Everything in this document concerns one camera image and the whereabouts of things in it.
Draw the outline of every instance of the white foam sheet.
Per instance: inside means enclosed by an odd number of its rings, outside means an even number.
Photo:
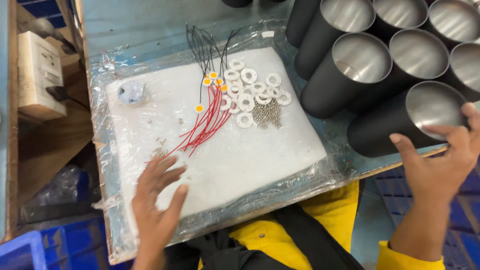
[[[169,206],[180,184],[190,185],[181,213],[186,216],[225,206],[326,157],[322,142],[303,112],[275,50],[253,49],[228,55],[228,59],[234,58],[257,72],[257,82],[265,82],[269,73],[281,76],[279,88],[292,95],[292,102],[282,106],[282,127],[277,129],[270,124],[262,129],[254,124],[250,128],[240,128],[234,114],[190,158],[191,150],[175,152],[179,158],[177,166],[187,164],[187,171],[158,196],[159,209]],[[218,67],[219,59],[214,62]],[[193,108],[199,104],[201,78],[200,66],[193,63],[116,81],[107,87],[120,163],[121,191],[127,219],[135,235],[131,199],[135,195],[136,180],[163,140],[166,139],[162,148],[171,151],[183,141],[179,136],[194,126],[197,114]],[[131,80],[146,84],[148,98],[145,102],[126,105],[117,100],[121,83]],[[206,92],[204,87],[202,104],[205,107],[208,104]]]

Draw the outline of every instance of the worker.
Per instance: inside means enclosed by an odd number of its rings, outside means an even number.
[[[464,126],[423,127],[425,132],[446,137],[449,147],[441,157],[423,158],[409,138],[390,135],[400,152],[414,202],[390,241],[379,243],[378,270],[444,269],[442,247],[450,201],[480,154],[480,113],[472,103],[466,103],[462,112],[470,130]],[[138,179],[132,200],[140,239],[135,270],[163,269],[167,264],[164,248],[177,227],[188,186],[177,188],[165,211],[158,210],[155,202],[158,194],[185,172],[185,167],[167,171],[175,162],[175,157],[162,162],[153,159]],[[194,269],[362,269],[348,253],[358,196],[359,183],[355,181],[185,245],[199,250],[201,259],[195,261]],[[170,263],[175,262],[169,261],[167,269],[175,269]]]

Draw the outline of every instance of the black apron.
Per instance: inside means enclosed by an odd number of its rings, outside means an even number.
[[[307,257],[313,270],[362,270],[348,253],[316,219],[298,204],[272,212],[295,245]],[[228,229],[209,233],[186,243],[168,247],[167,270],[291,270],[263,251],[248,250],[228,236]]]

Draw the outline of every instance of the power socket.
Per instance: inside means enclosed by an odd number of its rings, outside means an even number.
[[[63,86],[60,54],[46,40],[28,31],[18,35],[18,110],[40,120],[67,115],[64,104],[46,91]]]

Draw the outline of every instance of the yellow jacket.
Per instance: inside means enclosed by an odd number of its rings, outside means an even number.
[[[358,195],[359,183],[355,181],[345,187],[307,199],[300,204],[305,212],[317,219],[342,247],[350,252]],[[230,237],[237,239],[248,249],[262,250],[291,268],[312,269],[307,258],[270,214],[233,226],[230,228]],[[389,249],[386,241],[381,241],[379,245],[378,270],[445,269],[442,260],[421,261]]]

